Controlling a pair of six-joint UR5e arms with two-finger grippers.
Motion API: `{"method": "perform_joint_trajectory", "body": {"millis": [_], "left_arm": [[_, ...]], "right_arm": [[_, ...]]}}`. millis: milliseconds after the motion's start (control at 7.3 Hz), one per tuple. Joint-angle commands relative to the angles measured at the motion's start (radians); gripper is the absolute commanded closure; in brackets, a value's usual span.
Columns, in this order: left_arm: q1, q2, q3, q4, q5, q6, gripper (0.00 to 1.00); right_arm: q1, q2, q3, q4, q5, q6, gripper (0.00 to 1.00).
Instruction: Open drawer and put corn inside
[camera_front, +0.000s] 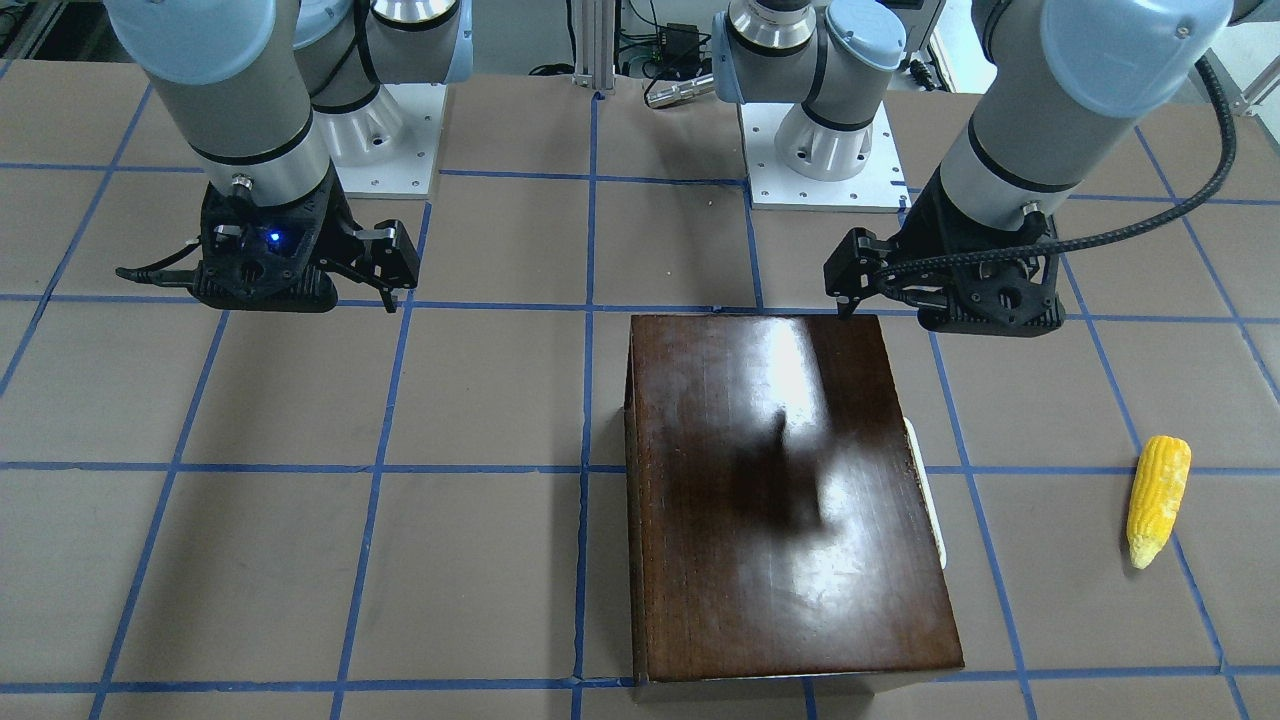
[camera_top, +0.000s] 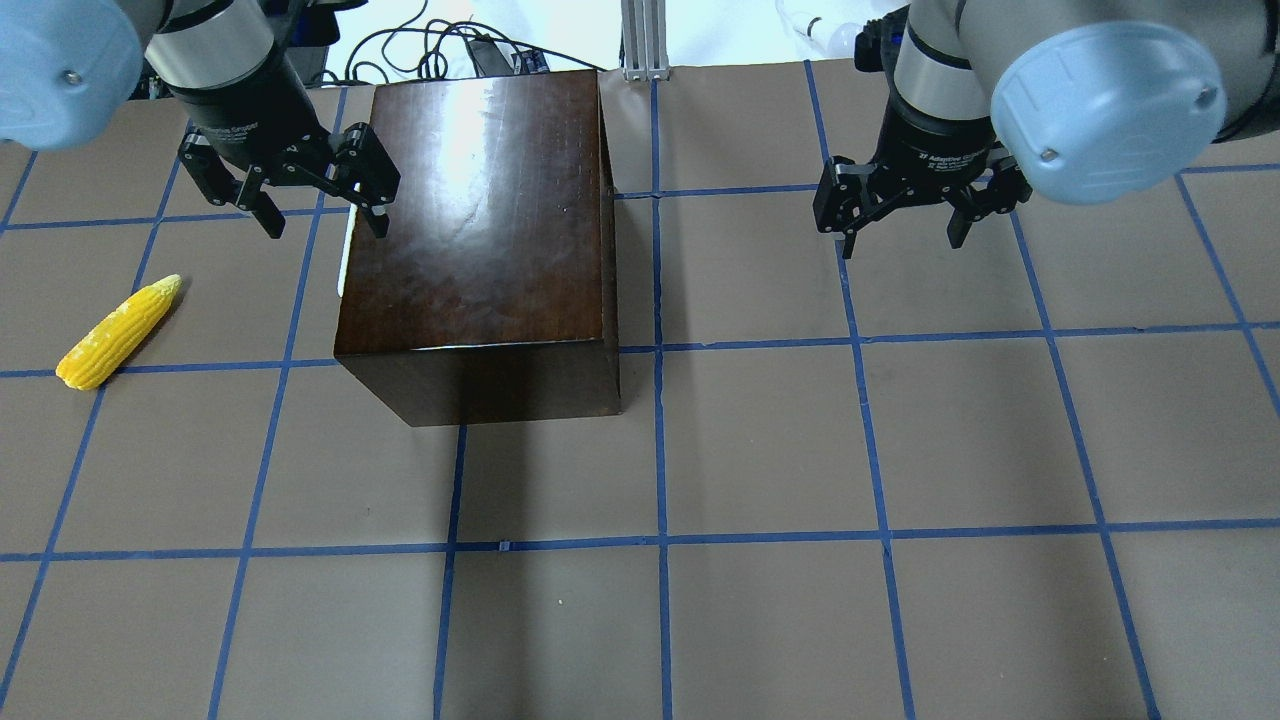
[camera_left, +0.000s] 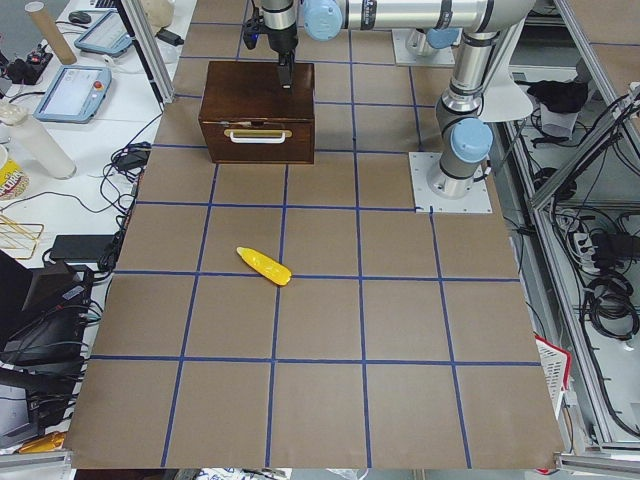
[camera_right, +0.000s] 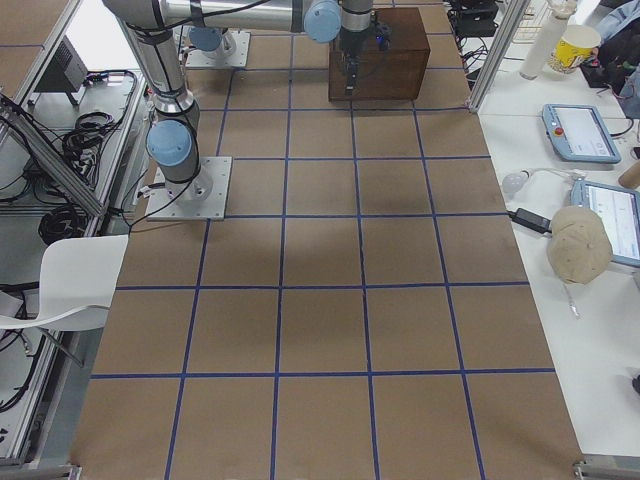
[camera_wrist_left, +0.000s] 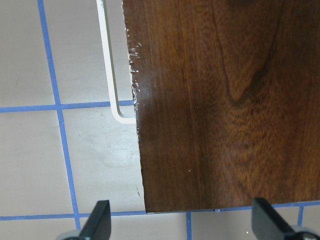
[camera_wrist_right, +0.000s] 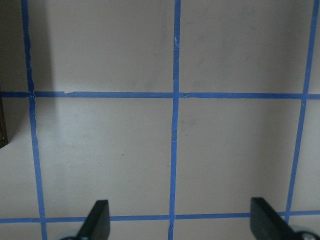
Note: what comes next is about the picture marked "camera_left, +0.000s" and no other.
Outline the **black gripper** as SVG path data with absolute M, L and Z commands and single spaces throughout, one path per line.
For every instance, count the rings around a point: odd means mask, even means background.
M 297 27 L 286 29 L 266 28 L 270 48 L 278 53 L 278 78 L 283 89 L 289 89 L 293 83 L 293 51 L 297 47 Z

